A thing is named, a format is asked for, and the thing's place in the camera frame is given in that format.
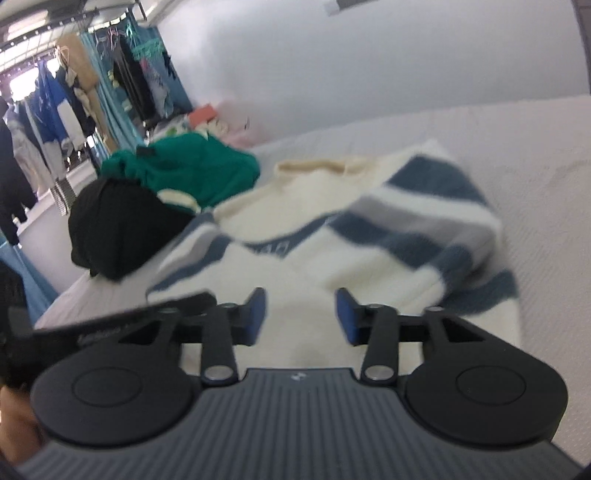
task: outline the black clothing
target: black clothing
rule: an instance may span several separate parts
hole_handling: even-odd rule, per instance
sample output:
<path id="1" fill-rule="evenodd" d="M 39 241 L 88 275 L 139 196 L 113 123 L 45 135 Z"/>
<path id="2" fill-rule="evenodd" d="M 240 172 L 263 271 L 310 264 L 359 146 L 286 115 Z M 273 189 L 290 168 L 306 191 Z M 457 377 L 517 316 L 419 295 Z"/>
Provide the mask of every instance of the black clothing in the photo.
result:
<path id="1" fill-rule="evenodd" d="M 141 65 L 134 59 L 129 45 L 119 37 L 113 48 L 113 76 L 126 91 L 131 105 L 142 121 L 156 116 L 156 106 Z"/>
<path id="2" fill-rule="evenodd" d="M 82 90 L 78 78 L 76 77 L 76 80 L 74 80 L 73 87 L 70 87 L 66 81 L 66 69 L 64 67 L 60 67 L 56 73 L 56 80 L 60 82 L 61 87 L 66 93 L 68 102 L 72 106 L 72 110 L 74 110 L 74 114 L 78 119 L 78 123 L 82 127 L 82 133 L 84 133 L 85 137 L 91 136 L 95 132 L 96 122 L 90 115 L 86 114 L 82 102 L 78 100 L 78 97 L 74 93 L 74 88 L 79 88 Z"/>
<path id="3" fill-rule="evenodd" d="M 11 245 L 18 245 L 18 229 L 12 216 L 26 222 L 24 206 L 31 209 L 36 203 L 37 197 L 14 159 L 10 130 L 0 119 L 0 229 Z"/>
<path id="4" fill-rule="evenodd" d="M 164 50 L 162 52 L 162 58 L 164 60 L 164 67 L 166 67 L 166 70 L 168 71 L 168 76 L 170 76 L 174 80 L 176 80 L 177 79 L 177 72 L 174 71 L 173 61 L 170 58 L 170 55 L 168 55 L 168 52 L 166 50 Z"/>
<path id="5" fill-rule="evenodd" d="M 87 185 L 72 206 L 72 261 L 93 276 L 120 280 L 144 265 L 193 218 L 163 204 L 134 181 L 101 177 Z"/>

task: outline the skin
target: skin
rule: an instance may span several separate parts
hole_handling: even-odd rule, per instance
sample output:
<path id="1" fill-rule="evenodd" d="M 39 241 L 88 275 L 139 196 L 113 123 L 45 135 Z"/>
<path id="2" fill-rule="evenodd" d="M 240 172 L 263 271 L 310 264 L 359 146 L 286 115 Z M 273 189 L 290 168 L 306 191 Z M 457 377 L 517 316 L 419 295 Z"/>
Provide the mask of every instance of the skin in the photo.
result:
<path id="1" fill-rule="evenodd" d="M 29 395 L 2 387 L 0 390 L 0 451 L 13 465 L 35 455 L 42 445 Z"/>

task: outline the ribbed gray surface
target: ribbed gray surface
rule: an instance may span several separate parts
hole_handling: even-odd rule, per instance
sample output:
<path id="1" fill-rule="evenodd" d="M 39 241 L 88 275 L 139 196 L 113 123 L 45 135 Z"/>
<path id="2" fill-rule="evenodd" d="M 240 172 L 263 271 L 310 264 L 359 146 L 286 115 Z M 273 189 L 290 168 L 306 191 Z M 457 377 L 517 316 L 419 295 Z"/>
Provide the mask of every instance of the ribbed gray surface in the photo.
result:
<path id="1" fill-rule="evenodd" d="M 30 480 L 571 480 L 579 467 L 550 444 L 486 453 L 425 432 L 392 391 L 348 369 L 251 370 L 209 390 L 158 439 L 115 451 L 51 443 Z"/>

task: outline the bed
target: bed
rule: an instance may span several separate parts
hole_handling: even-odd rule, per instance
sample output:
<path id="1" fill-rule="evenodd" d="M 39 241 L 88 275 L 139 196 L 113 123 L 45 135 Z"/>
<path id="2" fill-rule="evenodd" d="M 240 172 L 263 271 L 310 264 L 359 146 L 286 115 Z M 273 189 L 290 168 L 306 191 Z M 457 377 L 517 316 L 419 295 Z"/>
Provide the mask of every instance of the bed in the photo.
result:
<path id="1" fill-rule="evenodd" d="M 259 185 L 276 162 L 380 155 L 436 138 L 497 210 L 521 293 L 522 347 L 564 377 L 570 399 L 555 437 L 591 459 L 591 97 L 467 106 L 357 122 L 253 149 Z M 114 287 L 84 275 L 36 327 L 65 325 L 145 303 L 164 249 Z"/>

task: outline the teal clothing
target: teal clothing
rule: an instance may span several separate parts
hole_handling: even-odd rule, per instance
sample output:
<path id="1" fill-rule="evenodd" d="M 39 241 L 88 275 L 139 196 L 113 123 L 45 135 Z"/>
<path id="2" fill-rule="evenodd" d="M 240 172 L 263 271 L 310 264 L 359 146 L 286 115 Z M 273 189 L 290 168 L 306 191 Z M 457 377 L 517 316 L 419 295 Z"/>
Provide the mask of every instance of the teal clothing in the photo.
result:
<path id="1" fill-rule="evenodd" d="M 100 174 L 138 180 L 156 194 L 184 192 L 204 209 L 251 189 L 261 170 L 252 155 L 227 147 L 211 135 L 205 138 L 190 132 L 138 147 L 136 153 L 118 151 L 103 162 Z"/>

